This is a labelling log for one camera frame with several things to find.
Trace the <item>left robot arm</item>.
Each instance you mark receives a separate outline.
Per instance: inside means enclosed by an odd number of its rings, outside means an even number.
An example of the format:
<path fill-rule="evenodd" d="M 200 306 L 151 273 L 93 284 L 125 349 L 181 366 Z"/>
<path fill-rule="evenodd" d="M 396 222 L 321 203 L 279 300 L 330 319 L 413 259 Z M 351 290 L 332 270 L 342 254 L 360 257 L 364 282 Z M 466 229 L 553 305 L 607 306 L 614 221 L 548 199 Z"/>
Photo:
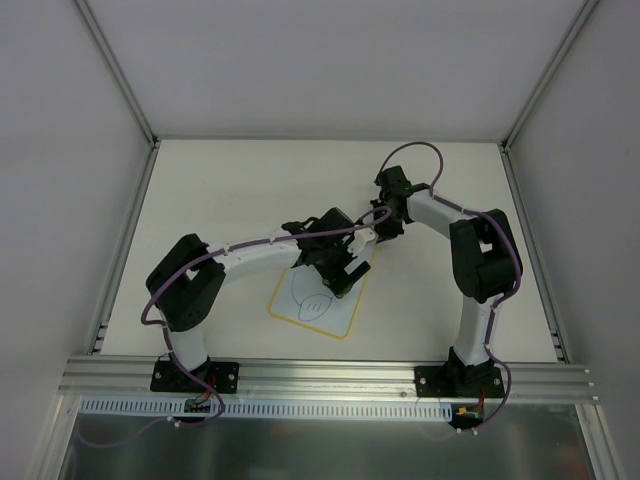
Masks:
<path fill-rule="evenodd" d="M 162 380 L 186 391 L 215 388 L 201 325 L 225 285 L 270 270 L 309 267 L 341 298 L 370 270 L 357 257 L 375 238 L 371 225 L 352 221 L 338 208 L 285 222 L 264 238 L 216 249 L 195 233 L 183 236 L 145 282 L 150 299 L 141 322 L 161 328 L 169 355 Z"/>

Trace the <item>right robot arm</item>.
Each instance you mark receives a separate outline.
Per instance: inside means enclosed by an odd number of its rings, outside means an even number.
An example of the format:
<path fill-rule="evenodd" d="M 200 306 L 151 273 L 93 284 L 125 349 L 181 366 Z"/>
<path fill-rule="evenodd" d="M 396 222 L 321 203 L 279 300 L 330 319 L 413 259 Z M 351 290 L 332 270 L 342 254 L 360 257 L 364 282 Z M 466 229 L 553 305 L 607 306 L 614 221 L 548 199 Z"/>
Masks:
<path fill-rule="evenodd" d="M 446 362 L 415 369 L 420 397 L 504 396 L 502 377 L 490 344 L 498 310 L 518 291 L 522 262 L 506 214 L 466 209 L 438 194 L 430 185 L 413 185 L 399 166 L 374 180 L 380 188 L 374 207 L 391 215 L 375 227 L 380 242 L 404 233 L 412 223 L 425 225 L 449 240 L 452 271 L 463 298 L 457 337 Z"/>

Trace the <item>yellow-framed small whiteboard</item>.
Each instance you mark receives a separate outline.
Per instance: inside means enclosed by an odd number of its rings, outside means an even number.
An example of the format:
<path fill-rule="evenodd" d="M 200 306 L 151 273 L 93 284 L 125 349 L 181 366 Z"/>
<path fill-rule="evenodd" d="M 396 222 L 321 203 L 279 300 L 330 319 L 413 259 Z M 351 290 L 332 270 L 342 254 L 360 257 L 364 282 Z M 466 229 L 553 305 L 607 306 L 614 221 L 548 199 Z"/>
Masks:
<path fill-rule="evenodd" d="M 335 296 L 312 267 L 285 270 L 268 313 L 279 320 L 337 340 L 348 337 L 370 269 L 344 297 Z"/>

